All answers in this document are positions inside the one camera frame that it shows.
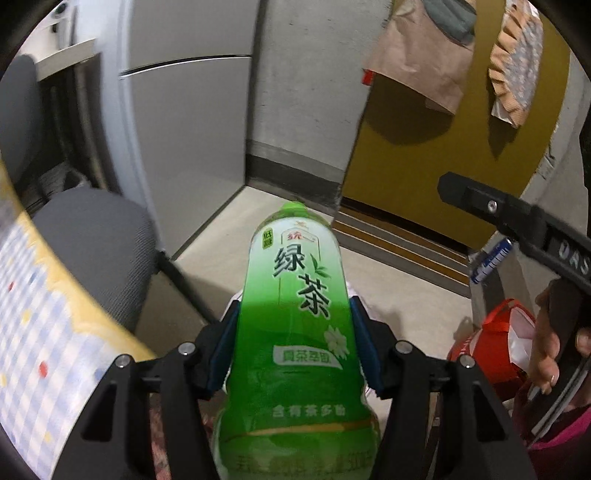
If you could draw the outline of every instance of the white desk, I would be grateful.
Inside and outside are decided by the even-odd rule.
[[[37,64],[39,81],[96,55],[94,38],[60,50],[57,46],[57,34],[51,31],[55,23],[56,20],[51,16],[43,19],[18,52],[33,57]]]

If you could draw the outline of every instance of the white appliance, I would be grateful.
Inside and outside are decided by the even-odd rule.
[[[244,184],[258,0],[77,0],[98,142],[173,254]]]

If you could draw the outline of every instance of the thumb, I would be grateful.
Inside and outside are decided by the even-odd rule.
[[[577,333],[577,350],[583,357],[591,355],[591,328],[581,328]]]

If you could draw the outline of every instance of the plastic bottle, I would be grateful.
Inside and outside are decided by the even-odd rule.
[[[287,203],[251,243],[213,437],[221,478],[366,480],[379,426],[363,386],[339,246]]]

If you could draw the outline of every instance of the pink clothing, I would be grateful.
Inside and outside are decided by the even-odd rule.
[[[530,386],[531,384],[527,382],[519,389],[513,409],[513,422],[522,438],[527,436],[522,409]],[[579,440],[589,426],[591,426],[591,407],[576,408],[563,413],[552,425],[550,431],[530,447],[530,460],[538,480],[561,478],[560,469],[577,448],[581,447]]]

